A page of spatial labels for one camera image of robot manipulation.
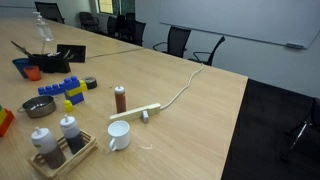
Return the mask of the small yellow building block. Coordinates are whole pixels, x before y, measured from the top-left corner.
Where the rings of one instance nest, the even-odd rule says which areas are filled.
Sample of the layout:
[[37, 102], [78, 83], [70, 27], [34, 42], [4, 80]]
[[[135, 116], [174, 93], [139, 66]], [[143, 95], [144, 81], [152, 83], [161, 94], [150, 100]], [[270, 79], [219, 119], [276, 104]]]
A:
[[65, 100], [64, 101], [64, 108], [67, 112], [72, 112], [74, 110], [73, 104], [70, 100]]

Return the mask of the yellow rectangular building block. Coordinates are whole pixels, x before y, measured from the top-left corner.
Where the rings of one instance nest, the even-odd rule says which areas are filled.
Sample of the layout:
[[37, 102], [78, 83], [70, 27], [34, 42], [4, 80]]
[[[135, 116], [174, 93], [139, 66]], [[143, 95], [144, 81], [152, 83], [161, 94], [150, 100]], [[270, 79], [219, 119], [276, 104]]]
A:
[[77, 94], [80, 94], [86, 90], [88, 90], [86, 83], [83, 80], [79, 80], [80, 86], [71, 90], [66, 90], [66, 94], [68, 96], [75, 96]]

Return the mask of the lower blue building block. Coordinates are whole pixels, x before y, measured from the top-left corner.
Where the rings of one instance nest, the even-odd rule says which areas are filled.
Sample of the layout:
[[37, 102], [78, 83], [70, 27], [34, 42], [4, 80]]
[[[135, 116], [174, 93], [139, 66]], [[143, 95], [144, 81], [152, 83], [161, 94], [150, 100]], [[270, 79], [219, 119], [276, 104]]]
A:
[[69, 100], [73, 105], [76, 105], [84, 100], [84, 96], [82, 93], [76, 94], [74, 96], [69, 96], [65, 93], [65, 98]]

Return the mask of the blue square building block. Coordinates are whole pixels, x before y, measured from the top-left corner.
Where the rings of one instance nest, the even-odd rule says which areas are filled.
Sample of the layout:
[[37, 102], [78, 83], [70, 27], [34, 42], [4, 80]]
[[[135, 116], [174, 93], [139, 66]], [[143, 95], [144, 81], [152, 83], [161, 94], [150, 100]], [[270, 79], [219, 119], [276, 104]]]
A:
[[72, 90], [80, 86], [79, 80], [76, 76], [64, 79], [64, 85], [66, 90]]

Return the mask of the long blue building block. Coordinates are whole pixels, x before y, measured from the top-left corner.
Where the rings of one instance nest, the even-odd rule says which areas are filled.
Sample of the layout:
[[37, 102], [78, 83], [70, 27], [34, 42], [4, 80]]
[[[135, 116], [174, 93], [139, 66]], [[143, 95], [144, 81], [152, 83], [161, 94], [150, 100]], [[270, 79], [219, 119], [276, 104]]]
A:
[[39, 95], [58, 95], [64, 92], [64, 84], [53, 84], [51, 86], [39, 87], [38, 94]]

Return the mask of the red orange building block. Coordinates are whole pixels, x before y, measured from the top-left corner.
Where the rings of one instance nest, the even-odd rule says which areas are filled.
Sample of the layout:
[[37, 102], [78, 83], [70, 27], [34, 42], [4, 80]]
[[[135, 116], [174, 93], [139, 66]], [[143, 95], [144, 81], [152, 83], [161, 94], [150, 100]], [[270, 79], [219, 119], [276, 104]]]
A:
[[7, 129], [9, 128], [11, 122], [14, 119], [14, 114], [10, 110], [6, 108], [3, 108], [3, 109], [5, 109], [7, 116], [4, 122], [2, 123], [2, 125], [0, 126], [0, 137], [3, 137], [5, 135]]

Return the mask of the yellow block on stack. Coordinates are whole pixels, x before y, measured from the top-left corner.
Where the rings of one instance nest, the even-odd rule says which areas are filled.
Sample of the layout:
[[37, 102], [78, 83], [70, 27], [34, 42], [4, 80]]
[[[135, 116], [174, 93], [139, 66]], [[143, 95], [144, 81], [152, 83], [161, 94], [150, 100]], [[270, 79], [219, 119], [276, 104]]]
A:
[[0, 110], [0, 126], [2, 125], [4, 120], [6, 119], [6, 116], [7, 116], [7, 113], [6, 113], [5, 109], [1, 109]]

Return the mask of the cream power strip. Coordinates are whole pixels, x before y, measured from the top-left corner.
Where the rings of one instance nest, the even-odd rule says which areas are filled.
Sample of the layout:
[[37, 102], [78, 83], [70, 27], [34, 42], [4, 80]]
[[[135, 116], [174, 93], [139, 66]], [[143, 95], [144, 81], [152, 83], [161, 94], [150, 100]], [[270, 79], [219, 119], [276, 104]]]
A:
[[143, 118], [142, 118], [143, 111], [146, 110], [148, 112], [149, 117], [150, 117], [152, 115], [159, 114], [160, 107], [161, 107], [161, 105], [159, 103], [154, 103], [154, 104], [143, 106], [140, 108], [128, 110], [126, 112], [111, 115], [110, 120], [111, 121], [117, 121], [117, 120], [129, 121], [129, 120], [135, 120], [135, 119], [139, 119], [139, 118], [141, 118], [143, 120]]

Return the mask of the white plug adapter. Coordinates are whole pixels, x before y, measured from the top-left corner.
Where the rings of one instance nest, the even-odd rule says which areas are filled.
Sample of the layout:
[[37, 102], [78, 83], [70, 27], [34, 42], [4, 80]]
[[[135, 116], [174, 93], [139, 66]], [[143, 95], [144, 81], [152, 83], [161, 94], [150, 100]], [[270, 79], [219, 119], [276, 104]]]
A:
[[143, 122], [144, 123], [148, 123], [149, 115], [148, 115], [148, 112], [146, 110], [142, 112], [142, 118], [143, 118]]

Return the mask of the red sauce squeeze bottle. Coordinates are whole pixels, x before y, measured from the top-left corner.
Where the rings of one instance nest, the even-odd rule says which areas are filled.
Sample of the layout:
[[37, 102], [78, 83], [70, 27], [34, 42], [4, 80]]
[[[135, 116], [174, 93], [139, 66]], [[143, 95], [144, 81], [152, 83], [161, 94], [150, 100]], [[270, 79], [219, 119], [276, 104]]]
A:
[[114, 90], [116, 108], [118, 113], [126, 111], [125, 89], [123, 86], [116, 86]]

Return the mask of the black office chair near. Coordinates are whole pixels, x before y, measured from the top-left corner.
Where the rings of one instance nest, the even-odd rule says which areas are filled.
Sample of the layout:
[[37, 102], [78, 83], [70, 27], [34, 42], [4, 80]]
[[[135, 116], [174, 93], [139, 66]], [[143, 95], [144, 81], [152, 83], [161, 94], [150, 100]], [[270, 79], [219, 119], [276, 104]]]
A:
[[182, 58], [186, 51], [186, 44], [191, 31], [175, 26], [171, 26], [165, 44], [167, 45], [166, 54]]

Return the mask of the black office chair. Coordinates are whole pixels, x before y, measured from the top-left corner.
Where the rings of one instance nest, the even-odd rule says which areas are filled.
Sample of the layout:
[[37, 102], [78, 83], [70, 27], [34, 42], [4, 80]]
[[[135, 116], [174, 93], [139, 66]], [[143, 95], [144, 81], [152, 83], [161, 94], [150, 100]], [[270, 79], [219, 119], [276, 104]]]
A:
[[35, 1], [35, 6], [37, 11], [45, 19], [49, 19], [55, 22], [64, 24], [64, 18], [59, 10], [57, 3], [47, 3], [47, 2], [38, 2]]
[[186, 51], [186, 44], [191, 31], [175, 26], [171, 26], [165, 44], [167, 45], [166, 54], [182, 58]]
[[[193, 61], [193, 62], [197, 62], [197, 63], [203, 63], [205, 65], [208, 66], [212, 66], [213, 63], [213, 58], [215, 55], [216, 50], [218, 49], [218, 47], [225, 41], [225, 37], [222, 36], [219, 41], [216, 43], [216, 45], [214, 46], [213, 50], [211, 52], [201, 52], [201, 51], [196, 51], [193, 52], [193, 58], [188, 58], [188, 60]], [[207, 60], [201, 60], [197, 55], [198, 54], [206, 54], [208, 55], [208, 59]]]

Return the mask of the white ceramic mug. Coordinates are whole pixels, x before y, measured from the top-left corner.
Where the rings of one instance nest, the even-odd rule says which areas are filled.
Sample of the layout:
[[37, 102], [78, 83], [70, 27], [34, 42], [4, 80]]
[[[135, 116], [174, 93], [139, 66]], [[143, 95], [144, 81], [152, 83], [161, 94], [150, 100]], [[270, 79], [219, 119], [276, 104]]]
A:
[[130, 143], [130, 125], [123, 120], [114, 121], [108, 127], [109, 150], [123, 150]]

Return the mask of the black tape roll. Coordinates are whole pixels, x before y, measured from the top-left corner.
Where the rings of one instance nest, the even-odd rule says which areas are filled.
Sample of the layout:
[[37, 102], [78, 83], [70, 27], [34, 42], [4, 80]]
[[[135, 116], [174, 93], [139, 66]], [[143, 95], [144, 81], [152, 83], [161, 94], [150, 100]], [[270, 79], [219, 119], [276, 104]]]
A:
[[87, 89], [94, 89], [97, 87], [97, 80], [94, 77], [84, 77], [83, 81], [87, 85]]

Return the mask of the black chair group back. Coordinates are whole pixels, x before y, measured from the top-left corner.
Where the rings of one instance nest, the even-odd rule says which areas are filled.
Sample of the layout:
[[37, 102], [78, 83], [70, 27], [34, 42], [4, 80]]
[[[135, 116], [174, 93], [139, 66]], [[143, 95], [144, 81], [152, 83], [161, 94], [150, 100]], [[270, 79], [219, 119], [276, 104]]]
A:
[[107, 36], [142, 46], [145, 26], [145, 23], [135, 19], [134, 13], [110, 16], [107, 21]]

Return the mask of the black office chair right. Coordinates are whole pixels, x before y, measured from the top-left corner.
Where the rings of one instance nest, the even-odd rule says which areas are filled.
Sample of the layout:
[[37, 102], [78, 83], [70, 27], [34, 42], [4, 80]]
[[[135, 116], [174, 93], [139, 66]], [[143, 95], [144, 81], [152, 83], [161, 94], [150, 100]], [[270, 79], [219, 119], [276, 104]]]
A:
[[[214, 46], [213, 50], [211, 52], [201, 52], [201, 51], [196, 51], [193, 52], [193, 58], [188, 58], [188, 60], [193, 61], [193, 62], [197, 62], [197, 63], [203, 63], [205, 65], [208, 66], [212, 66], [213, 63], [213, 58], [215, 55], [216, 50], [218, 49], [218, 47], [225, 41], [225, 37], [222, 36], [219, 41], [216, 43], [216, 45]], [[208, 59], [207, 60], [201, 60], [197, 55], [198, 54], [206, 54], [208, 55]]]

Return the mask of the black tablet device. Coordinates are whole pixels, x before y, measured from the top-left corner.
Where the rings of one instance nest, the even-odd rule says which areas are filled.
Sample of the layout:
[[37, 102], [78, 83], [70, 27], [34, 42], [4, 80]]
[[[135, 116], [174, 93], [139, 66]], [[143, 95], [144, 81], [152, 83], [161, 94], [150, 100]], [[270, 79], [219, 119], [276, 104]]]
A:
[[57, 51], [59, 52], [59, 57], [67, 59], [69, 62], [86, 62], [86, 47], [84, 45], [58, 44]]

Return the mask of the right brown sauce bottle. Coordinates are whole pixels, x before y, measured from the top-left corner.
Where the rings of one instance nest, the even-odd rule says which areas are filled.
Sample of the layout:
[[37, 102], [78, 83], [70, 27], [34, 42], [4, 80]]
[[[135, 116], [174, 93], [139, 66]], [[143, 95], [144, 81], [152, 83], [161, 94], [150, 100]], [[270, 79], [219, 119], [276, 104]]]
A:
[[60, 121], [60, 128], [72, 154], [76, 154], [85, 146], [80, 128], [73, 116], [65, 114], [64, 118]]

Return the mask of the brown sauce bottle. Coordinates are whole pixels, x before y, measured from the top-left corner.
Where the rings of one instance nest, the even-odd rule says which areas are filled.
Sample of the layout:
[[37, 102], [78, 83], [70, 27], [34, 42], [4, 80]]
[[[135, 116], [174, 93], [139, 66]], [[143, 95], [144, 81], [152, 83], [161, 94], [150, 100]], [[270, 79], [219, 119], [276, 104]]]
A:
[[31, 134], [32, 144], [51, 169], [57, 169], [66, 161], [58, 142], [48, 128], [36, 127]]
[[64, 118], [60, 121], [60, 128], [72, 154], [76, 154], [85, 146], [80, 128], [73, 116], [65, 114]]

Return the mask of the black chair by window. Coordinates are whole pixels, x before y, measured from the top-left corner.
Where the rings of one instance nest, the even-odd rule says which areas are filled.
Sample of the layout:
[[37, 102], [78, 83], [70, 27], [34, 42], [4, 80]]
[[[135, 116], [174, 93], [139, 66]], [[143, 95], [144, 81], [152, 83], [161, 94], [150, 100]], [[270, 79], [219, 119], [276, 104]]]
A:
[[94, 17], [90, 12], [80, 12], [79, 18], [82, 29], [91, 32], [99, 30], [99, 19]]

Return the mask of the black utensil bin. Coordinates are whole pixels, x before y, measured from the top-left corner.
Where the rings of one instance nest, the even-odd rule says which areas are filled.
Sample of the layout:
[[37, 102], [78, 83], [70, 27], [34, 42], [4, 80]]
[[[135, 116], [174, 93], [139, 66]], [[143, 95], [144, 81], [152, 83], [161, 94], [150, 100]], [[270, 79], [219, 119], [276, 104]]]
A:
[[62, 57], [33, 54], [29, 60], [43, 73], [69, 73], [71, 71], [69, 61]]

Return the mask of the left brown sauce bottle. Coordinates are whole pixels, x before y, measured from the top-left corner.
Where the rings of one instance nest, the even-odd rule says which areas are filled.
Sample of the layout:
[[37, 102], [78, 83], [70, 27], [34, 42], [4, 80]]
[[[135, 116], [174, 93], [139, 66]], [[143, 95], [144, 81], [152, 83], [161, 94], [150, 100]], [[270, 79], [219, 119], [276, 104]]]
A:
[[57, 169], [66, 161], [58, 142], [48, 128], [36, 127], [31, 134], [32, 144], [51, 169]]

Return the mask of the orange plastic cup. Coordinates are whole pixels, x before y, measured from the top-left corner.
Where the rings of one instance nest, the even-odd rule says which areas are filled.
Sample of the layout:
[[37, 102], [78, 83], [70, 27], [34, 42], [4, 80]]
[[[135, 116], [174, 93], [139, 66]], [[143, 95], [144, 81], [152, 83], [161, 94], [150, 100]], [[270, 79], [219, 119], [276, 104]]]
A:
[[31, 81], [38, 81], [41, 79], [41, 73], [38, 66], [27, 66], [23, 71]]

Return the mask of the clear sanitizer pump bottle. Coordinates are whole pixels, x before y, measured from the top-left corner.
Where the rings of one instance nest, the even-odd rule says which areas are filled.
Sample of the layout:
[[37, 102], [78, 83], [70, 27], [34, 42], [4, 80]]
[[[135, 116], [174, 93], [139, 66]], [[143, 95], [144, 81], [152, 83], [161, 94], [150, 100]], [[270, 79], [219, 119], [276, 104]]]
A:
[[37, 30], [40, 38], [45, 42], [52, 41], [53, 35], [49, 24], [44, 20], [40, 12], [35, 12], [35, 14], [37, 15]]

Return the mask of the black office chair far left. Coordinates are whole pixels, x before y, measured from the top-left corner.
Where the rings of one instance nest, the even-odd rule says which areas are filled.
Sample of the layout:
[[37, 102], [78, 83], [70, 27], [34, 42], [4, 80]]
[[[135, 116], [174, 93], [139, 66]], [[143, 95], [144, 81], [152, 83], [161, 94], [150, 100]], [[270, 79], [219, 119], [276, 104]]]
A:
[[57, 3], [47, 3], [47, 2], [38, 2], [35, 1], [35, 6], [37, 11], [45, 19], [49, 19], [55, 22], [64, 24], [64, 18], [59, 10]]

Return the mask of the blue plastic cup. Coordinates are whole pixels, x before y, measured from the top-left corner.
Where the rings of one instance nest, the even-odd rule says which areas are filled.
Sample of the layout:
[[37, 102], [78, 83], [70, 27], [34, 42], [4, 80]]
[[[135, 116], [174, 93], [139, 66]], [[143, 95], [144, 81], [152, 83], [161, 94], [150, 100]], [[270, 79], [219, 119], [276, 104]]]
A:
[[14, 59], [12, 63], [15, 65], [15, 67], [20, 72], [22, 77], [27, 78], [27, 75], [24, 72], [24, 68], [27, 66], [31, 66], [30, 60], [28, 58], [18, 58], [18, 59]]

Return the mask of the black chair at right edge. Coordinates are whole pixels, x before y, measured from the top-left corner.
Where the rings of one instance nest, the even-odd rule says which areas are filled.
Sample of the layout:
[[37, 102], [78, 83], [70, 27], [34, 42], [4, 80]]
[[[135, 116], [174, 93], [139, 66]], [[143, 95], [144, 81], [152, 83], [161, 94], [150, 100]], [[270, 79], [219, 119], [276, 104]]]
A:
[[286, 132], [293, 138], [289, 148], [281, 155], [284, 162], [294, 152], [301, 153], [311, 159], [320, 160], [320, 99], [313, 98], [311, 105], [299, 125]]

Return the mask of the wall whiteboard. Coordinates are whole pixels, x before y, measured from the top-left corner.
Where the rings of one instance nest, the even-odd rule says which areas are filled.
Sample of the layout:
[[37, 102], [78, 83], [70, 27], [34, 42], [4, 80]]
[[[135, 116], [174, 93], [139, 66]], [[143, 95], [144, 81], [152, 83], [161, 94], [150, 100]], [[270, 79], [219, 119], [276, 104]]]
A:
[[320, 32], [320, 0], [161, 0], [160, 21], [307, 49]]

